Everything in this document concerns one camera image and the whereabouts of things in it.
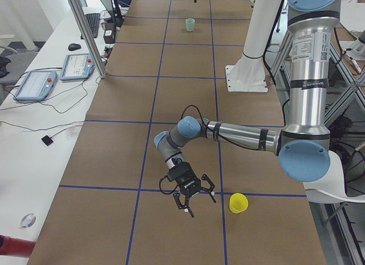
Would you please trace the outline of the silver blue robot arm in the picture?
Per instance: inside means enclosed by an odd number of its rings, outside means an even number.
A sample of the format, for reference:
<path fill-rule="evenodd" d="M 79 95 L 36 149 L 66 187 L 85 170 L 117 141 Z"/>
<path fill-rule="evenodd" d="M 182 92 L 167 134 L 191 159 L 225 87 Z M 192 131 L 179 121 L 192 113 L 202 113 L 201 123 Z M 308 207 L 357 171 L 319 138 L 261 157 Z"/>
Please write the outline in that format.
<path fill-rule="evenodd" d="M 184 116 L 173 129 L 159 133 L 154 143 L 169 169 L 166 179 L 177 185 L 172 194 L 178 209 L 190 213 L 190 199 L 204 191 L 202 181 L 209 181 L 207 175 L 195 175 L 181 151 L 199 137 L 272 152 L 284 173 L 297 181 L 317 181 L 328 172 L 330 132 L 324 116 L 329 48 L 341 0 L 256 0 L 241 59 L 225 68 L 228 90 L 267 91 L 263 61 L 284 2 L 289 4 L 287 28 L 293 37 L 287 124 L 275 132 Z"/>

